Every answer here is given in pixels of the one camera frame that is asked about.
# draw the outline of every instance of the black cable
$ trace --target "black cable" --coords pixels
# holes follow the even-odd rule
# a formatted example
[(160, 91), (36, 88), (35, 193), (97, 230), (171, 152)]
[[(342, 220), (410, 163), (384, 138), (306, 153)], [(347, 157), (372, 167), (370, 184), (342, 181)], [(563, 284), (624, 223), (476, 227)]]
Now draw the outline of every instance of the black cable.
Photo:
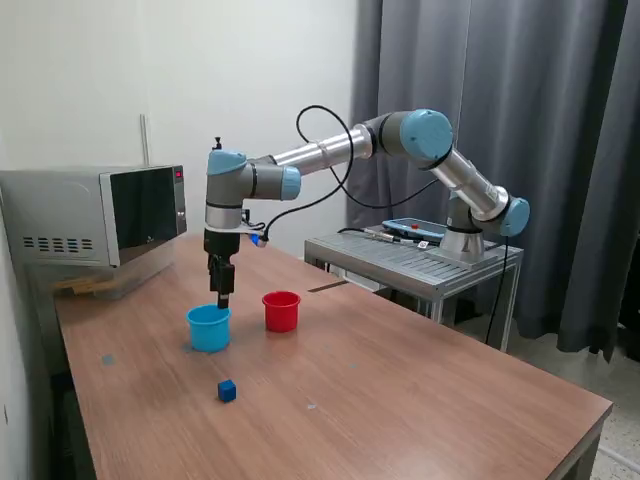
[[(304, 133), (302, 133), (302, 130), (300, 130), (300, 116), (299, 115), (298, 115), (298, 118), (296, 119), (296, 131), (298, 132), (298, 135), (300, 135), (300, 138), (302, 138), (306, 143), (309, 143), (309, 139), (307, 137), (305, 137)], [(338, 174), (333, 169), (333, 167), (329, 167), (329, 170), (331, 170), (331, 173), (333, 174), (333, 178), (335, 178), (338, 183), (341, 183), (340, 182), (340, 178), (338, 177)], [(437, 181), (438, 181), (438, 179), (432, 180), (429, 183), (427, 183), (424, 187), (422, 187), (421, 189), (416, 191), (415, 193), (412, 193), (411, 195), (409, 195), (407, 198), (405, 198), (403, 200), (400, 200), (399, 202), (389, 203), (389, 204), (386, 204), (386, 205), (371, 205), (371, 204), (364, 203), (364, 202), (358, 200), (357, 198), (355, 198), (353, 195), (351, 195), (349, 193), (349, 191), (344, 186), (344, 182), (342, 182), (340, 184), (340, 188), (342, 189), (342, 191), (345, 193), (345, 195), (347, 197), (349, 197), (353, 202), (357, 203), (358, 205), (360, 205), (362, 207), (365, 207), (365, 208), (371, 208), (373, 210), (383, 210), (383, 209), (386, 209), (386, 208), (397, 207), (398, 205), (402, 205), (403, 203), (408, 202), (412, 198), (415, 198), (418, 195), (420, 195), (422, 192), (424, 192), (427, 188), (429, 188), (431, 185), (433, 185)]]
[(347, 165), (347, 172), (344, 174), (344, 178), (342, 180), (338, 181), (338, 186), (336, 188), (334, 188), (333, 190), (331, 190), (326, 195), (324, 195), (323, 197), (321, 197), (321, 198), (319, 198), (317, 200), (314, 200), (313, 202), (307, 203), (306, 205), (302, 205), (300, 207), (295, 207), (295, 208), (290, 208), (289, 210), (285, 210), (284, 212), (279, 213), (278, 215), (273, 217), (269, 221), (269, 223), (267, 223), (267, 226), (264, 229), (264, 233), (262, 234), (262, 240), (264, 240), (265, 242), (269, 241), (269, 230), (271, 229), (271, 226), (278, 219), (284, 217), (285, 215), (289, 215), (290, 213), (299, 212), (300, 210), (305, 210), (307, 208), (310, 208), (310, 207), (313, 207), (315, 205), (318, 205), (321, 202), (324, 202), (326, 199), (328, 199), (329, 197), (335, 195), (336, 193), (338, 193), (340, 191), (340, 189), (343, 187), (343, 185), (347, 181), (347, 178), (349, 178), (349, 174), (351, 173), (351, 167), (353, 166), (353, 158), (354, 158), (354, 148), (353, 148), (353, 137), (351, 136), (351, 132), (349, 131), (349, 127), (347, 127), (347, 125), (344, 123), (342, 118), (340, 118), (340, 116), (337, 113), (335, 113), (330, 108), (325, 107), (324, 105), (309, 105), (308, 107), (305, 107), (302, 110), (300, 110), (300, 113), (298, 113), (298, 116), (296, 117), (296, 125), (299, 125), (300, 118), (302, 117), (302, 115), (304, 115), (309, 110), (323, 110), (323, 111), (329, 113), (331, 116), (333, 116), (333, 118), (335, 118), (340, 123), (340, 126), (346, 132), (347, 136), (349, 137), (349, 163)]
[(344, 232), (360, 232), (360, 233), (364, 233), (364, 230), (361, 229), (361, 228), (347, 227), (347, 228), (341, 228), (340, 230), (338, 230), (337, 233), (344, 233)]
[(504, 237), (504, 259), (502, 260), (502, 273), (500, 274), (500, 282), (498, 283), (498, 291), (496, 292), (496, 298), (493, 299), (493, 307), (491, 308), (491, 318), (489, 319), (489, 326), (487, 327), (487, 336), (484, 339), (485, 345), (489, 345), (489, 334), (491, 333), (491, 326), (493, 325), (493, 319), (496, 316), (496, 309), (498, 308), (498, 301), (500, 300), (500, 292), (502, 292), (504, 274), (507, 271), (507, 255), (508, 254), (509, 254), (509, 237)]

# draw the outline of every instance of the wooden table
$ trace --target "wooden table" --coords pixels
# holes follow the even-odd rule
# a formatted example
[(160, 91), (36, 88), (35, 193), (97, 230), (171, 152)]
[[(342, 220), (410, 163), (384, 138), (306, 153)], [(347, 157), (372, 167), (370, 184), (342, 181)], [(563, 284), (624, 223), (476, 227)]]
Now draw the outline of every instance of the wooden table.
[[(98, 479), (589, 477), (609, 401), (274, 248), (234, 260), (212, 355), (184, 318), (212, 300), (199, 237), (120, 301), (56, 301)], [(264, 330), (275, 289), (302, 297), (296, 332)]]

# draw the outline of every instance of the blue joint cap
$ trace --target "blue joint cap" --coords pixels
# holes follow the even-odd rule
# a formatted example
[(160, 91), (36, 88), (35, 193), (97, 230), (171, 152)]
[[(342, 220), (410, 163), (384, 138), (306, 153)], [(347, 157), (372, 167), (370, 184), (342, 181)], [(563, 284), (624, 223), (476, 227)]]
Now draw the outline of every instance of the blue joint cap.
[(244, 168), (246, 164), (247, 157), (242, 153), (229, 150), (213, 150), (209, 154), (207, 175), (222, 175), (223, 173)]
[(282, 188), (280, 190), (281, 200), (293, 200), (298, 197), (302, 179), (300, 171), (295, 167), (284, 167), (282, 170)]
[(451, 150), (453, 128), (440, 112), (416, 110), (402, 120), (400, 142), (410, 155), (435, 162)]
[(518, 235), (529, 222), (531, 208), (524, 198), (512, 198), (509, 209), (500, 224), (500, 235), (514, 237)]

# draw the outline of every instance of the cup rim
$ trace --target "cup rim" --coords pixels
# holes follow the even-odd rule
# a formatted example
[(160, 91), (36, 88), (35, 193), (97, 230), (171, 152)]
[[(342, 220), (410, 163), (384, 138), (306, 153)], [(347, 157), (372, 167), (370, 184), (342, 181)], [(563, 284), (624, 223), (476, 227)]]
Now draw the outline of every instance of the cup rim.
[[(293, 295), (295, 297), (295, 300), (291, 303), (288, 303), (286, 305), (274, 305), (272, 303), (267, 303), (267, 297), (271, 296), (271, 295), (276, 295), (279, 293), (286, 293), (288, 295)], [(262, 303), (269, 308), (290, 308), (290, 307), (295, 307), (296, 305), (300, 304), (300, 295), (298, 295), (295, 292), (290, 292), (288, 290), (276, 290), (275, 292), (269, 292), (267, 293), (264, 297), (262, 297)]]
[(198, 305), (197, 307), (193, 307), (192, 309), (190, 309), (187, 312), (187, 321), (191, 324), (191, 325), (217, 325), (219, 323), (223, 323), (223, 322), (228, 322), (229, 321), (229, 316), (231, 315), (231, 309), (227, 308), (227, 313), (224, 317), (218, 319), (218, 320), (214, 320), (212, 322), (198, 322), (197, 320), (192, 320), (191, 319), (191, 313), (196, 311), (196, 310), (200, 310), (203, 308), (210, 308), (210, 307), (216, 307), (218, 308), (218, 304), (216, 303), (205, 303), (204, 305)]

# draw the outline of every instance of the silver arm segment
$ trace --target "silver arm segment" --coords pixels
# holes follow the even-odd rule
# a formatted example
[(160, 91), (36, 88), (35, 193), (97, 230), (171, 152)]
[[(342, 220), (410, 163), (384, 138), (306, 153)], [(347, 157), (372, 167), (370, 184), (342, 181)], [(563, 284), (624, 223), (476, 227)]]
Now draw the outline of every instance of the silver arm segment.
[[(417, 168), (431, 170), (469, 206), (476, 220), (471, 226), (467, 218), (451, 221), (506, 236), (517, 235), (526, 225), (529, 217), (526, 200), (512, 202), (504, 187), (493, 185), (453, 147), (451, 124), (444, 115), (431, 110), (396, 112), (357, 124), (349, 133), (356, 159), (370, 158), (376, 150), (382, 150), (390, 155), (409, 155)], [(348, 162), (349, 153), (349, 138), (343, 133), (271, 158), (276, 165), (296, 167), (307, 175)]]

